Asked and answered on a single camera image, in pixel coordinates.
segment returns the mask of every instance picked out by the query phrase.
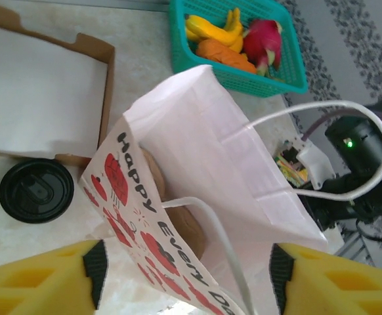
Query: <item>black coffee cup lid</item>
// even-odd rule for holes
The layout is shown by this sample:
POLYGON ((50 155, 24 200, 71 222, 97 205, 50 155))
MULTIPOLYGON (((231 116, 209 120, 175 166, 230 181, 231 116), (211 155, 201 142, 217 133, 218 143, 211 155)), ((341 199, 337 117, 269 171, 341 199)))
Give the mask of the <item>black coffee cup lid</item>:
POLYGON ((0 183, 0 204, 16 220, 49 222, 71 204, 74 183, 71 174, 51 159, 30 159, 12 167, 0 183))

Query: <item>teal plastic basket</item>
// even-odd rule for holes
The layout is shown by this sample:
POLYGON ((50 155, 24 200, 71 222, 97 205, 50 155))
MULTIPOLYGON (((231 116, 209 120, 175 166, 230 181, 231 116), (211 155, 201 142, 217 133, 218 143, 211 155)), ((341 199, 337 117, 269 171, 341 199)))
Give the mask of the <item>teal plastic basket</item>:
POLYGON ((290 13, 273 0, 171 0, 169 20, 172 68, 175 73, 200 64, 210 64, 216 78, 227 89, 260 97, 307 91, 305 66, 290 13), (228 11, 236 7, 241 11, 241 22, 246 28, 254 18, 276 20, 282 25, 282 61, 278 72, 271 68, 270 73, 283 82, 225 66, 193 53, 196 46, 186 39, 185 14, 201 16, 212 24, 223 27, 228 11))

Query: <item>cardboard box lid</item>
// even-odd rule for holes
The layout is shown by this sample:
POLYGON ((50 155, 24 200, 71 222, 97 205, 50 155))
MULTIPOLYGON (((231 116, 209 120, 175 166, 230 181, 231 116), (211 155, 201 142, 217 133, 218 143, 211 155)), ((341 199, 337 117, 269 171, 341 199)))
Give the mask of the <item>cardboard box lid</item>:
MULTIPOLYGON (((19 15, 3 7, 0 7, 0 28, 42 39, 49 43, 64 47, 65 49, 84 54, 108 65, 106 74, 106 86, 104 90, 104 101, 102 105, 102 117, 100 121, 100 132, 98 143, 96 144, 96 147, 98 148, 100 143, 105 139, 108 128, 108 120, 114 86, 114 46, 100 39, 82 33, 77 35, 75 43, 66 43, 46 35, 36 33, 34 31, 25 30, 20 23, 19 15)), ((63 163, 69 163, 82 167, 86 166, 90 161, 90 158, 88 157, 73 156, 66 154, 66 152, 56 152, 55 158, 63 163)))

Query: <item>patterned fabric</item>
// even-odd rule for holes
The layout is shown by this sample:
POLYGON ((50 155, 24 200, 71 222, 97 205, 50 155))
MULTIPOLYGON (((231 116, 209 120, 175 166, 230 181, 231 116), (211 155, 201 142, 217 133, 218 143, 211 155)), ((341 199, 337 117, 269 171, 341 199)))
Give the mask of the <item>patterned fabric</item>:
MULTIPOLYGON (((289 106, 313 100, 347 99, 361 104, 382 100, 382 1, 277 0, 292 15, 307 71, 309 91, 288 94, 289 106)), ((300 132, 329 109, 293 115, 300 132)), ((311 140, 343 175, 349 170, 326 140, 324 124, 311 140)), ((382 217, 365 232, 382 236, 382 217)), ((376 266, 382 268, 382 243, 365 240, 376 266)))

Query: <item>white paper bag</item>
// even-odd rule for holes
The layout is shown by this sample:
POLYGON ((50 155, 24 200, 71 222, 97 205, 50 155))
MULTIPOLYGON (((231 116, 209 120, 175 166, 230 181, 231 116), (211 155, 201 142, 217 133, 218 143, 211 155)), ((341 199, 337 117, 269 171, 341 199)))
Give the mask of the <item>white paper bag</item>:
POLYGON ((247 129, 229 137, 247 122, 211 67, 193 68, 138 99, 81 179, 149 283, 214 314, 246 311, 217 233, 201 209, 188 207, 208 239, 199 261, 169 221, 139 146, 154 156, 174 196, 193 196, 213 208, 258 313, 277 314, 268 273, 272 244, 325 250, 326 239, 259 135, 247 129))

